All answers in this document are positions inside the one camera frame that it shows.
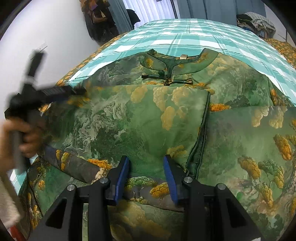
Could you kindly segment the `cream fleece left sleeve forearm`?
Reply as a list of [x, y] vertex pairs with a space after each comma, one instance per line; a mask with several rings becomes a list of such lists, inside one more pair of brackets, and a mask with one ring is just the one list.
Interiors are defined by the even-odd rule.
[[1, 174], [0, 207], [1, 221], [6, 229], [16, 225], [23, 218], [22, 204], [6, 173]]

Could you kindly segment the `person's left hand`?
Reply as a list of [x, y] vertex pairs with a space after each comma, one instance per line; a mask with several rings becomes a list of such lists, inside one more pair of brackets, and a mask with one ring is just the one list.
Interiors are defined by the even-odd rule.
[[43, 144], [45, 121], [29, 124], [20, 118], [8, 118], [1, 123], [1, 173], [16, 168], [18, 155], [31, 158]]

